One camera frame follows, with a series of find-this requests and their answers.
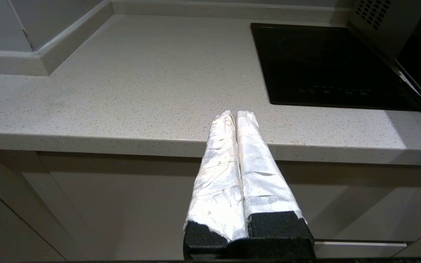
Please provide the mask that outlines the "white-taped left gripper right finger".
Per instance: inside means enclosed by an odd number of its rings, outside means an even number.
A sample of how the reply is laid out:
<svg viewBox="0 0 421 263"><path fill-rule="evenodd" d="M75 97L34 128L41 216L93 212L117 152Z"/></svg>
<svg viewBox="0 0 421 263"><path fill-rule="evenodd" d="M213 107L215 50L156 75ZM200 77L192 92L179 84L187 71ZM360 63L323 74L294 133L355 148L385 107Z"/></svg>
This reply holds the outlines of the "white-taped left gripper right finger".
<svg viewBox="0 0 421 263"><path fill-rule="evenodd" d="M236 125L248 237L236 241L235 257L314 259L314 237L255 114L239 111Z"/></svg>

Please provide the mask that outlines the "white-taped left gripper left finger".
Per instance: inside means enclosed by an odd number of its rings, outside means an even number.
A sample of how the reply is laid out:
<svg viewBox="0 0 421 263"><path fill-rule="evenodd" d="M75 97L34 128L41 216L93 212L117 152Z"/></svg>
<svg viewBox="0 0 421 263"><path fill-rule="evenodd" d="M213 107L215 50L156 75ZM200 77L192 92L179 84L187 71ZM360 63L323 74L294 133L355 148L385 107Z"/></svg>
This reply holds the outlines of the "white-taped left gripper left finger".
<svg viewBox="0 0 421 263"><path fill-rule="evenodd" d="M246 239L243 203L236 126L226 110L212 121L194 180L183 227L184 258L224 258L229 244Z"/></svg>

